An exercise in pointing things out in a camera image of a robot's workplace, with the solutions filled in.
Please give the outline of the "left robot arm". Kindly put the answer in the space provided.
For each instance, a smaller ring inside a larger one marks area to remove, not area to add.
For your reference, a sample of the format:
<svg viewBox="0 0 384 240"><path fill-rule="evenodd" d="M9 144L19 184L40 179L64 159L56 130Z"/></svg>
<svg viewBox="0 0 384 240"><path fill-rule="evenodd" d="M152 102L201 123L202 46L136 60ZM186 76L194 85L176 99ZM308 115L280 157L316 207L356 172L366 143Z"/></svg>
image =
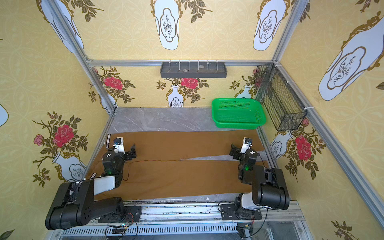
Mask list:
<svg viewBox="0 0 384 240"><path fill-rule="evenodd" d="M61 184L47 214L46 228L66 230L85 226L94 219L101 223L138 222L141 207L126 207L120 197L94 199L96 195L118 188L123 181L125 163L136 157L135 145L125 152L122 144L115 144L102 157L104 172L99 178Z"/></svg>

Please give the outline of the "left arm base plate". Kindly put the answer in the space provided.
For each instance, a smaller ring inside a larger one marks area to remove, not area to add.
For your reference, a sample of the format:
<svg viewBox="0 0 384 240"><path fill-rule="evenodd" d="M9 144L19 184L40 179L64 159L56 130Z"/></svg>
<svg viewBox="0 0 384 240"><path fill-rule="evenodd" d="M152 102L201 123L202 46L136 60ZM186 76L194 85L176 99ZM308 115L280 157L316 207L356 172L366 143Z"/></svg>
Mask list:
<svg viewBox="0 0 384 240"><path fill-rule="evenodd" d="M141 206L125 206L125 209L97 218L98 223L138 223L142 214Z"/></svg>

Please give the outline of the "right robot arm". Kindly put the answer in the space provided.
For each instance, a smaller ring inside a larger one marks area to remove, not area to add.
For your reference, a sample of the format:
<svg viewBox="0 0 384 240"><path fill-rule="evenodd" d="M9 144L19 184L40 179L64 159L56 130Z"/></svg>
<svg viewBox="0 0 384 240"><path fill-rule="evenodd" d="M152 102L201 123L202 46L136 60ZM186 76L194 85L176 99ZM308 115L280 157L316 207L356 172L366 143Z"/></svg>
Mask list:
<svg viewBox="0 0 384 240"><path fill-rule="evenodd" d="M271 210L289 208L291 200L281 169L257 165L259 153L250 145L244 145L241 148L231 145L229 155L239 161L238 178L240 182L252 186L251 192L239 194L236 197L234 211L237 218L259 219L256 212L261 208Z"/></svg>

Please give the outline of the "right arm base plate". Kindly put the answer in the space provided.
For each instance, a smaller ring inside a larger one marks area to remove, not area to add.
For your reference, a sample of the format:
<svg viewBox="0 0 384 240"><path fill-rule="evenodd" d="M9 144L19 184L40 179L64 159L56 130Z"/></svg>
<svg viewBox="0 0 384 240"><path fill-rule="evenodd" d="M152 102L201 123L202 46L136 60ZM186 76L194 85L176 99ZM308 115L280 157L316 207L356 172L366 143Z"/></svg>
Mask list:
<svg viewBox="0 0 384 240"><path fill-rule="evenodd" d="M224 221L237 220L261 220L262 215L259 210L247 210L238 207L235 203L223 202L218 204L218 210L221 213L221 218Z"/></svg>

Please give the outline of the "brown long pants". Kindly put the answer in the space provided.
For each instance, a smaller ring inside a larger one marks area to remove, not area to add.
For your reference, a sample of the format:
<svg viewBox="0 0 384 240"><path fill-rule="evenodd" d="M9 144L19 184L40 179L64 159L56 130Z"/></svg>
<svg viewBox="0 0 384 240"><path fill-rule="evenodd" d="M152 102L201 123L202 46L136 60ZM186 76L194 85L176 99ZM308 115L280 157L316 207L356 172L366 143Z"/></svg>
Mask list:
<svg viewBox="0 0 384 240"><path fill-rule="evenodd" d="M231 146L251 138L253 149L264 147L256 130L214 132L125 132L124 147L136 146L137 157L124 165L124 180L96 200L125 201L201 195L248 193L238 178L238 163L221 160Z"/></svg>

